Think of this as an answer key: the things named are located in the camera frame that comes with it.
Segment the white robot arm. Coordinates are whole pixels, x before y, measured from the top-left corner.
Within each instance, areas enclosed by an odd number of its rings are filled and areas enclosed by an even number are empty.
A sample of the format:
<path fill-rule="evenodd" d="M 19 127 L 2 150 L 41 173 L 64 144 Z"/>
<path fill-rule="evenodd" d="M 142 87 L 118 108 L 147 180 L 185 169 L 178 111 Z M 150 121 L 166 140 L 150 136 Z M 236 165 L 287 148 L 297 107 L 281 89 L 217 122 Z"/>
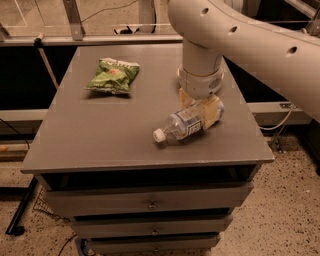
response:
<path fill-rule="evenodd" d="M 269 88 L 320 121 L 320 44 L 317 37 L 249 18 L 224 0 L 169 0 L 168 17 L 183 38 L 179 82 L 200 100 L 223 55 Z"/>

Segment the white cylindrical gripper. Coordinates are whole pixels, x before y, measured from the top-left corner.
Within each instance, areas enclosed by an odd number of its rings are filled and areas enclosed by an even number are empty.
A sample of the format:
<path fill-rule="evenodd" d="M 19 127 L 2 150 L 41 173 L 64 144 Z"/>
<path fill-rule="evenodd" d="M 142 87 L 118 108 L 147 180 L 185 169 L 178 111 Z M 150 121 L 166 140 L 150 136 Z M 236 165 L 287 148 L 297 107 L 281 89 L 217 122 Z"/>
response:
<path fill-rule="evenodd" d="M 196 100 L 208 98 L 221 89 L 224 69 L 220 66 L 215 73 L 209 76 L 196 76 L 180 66 L 177 70 L 177 76 L 181 87 L 179 89 L 180 104 L 181 108 L 185 109 L 193 105 Z M 224 105 L 217 96 L 202 100 L 199 108 L 204 130 L 214 125 L 224 111 Z"/>

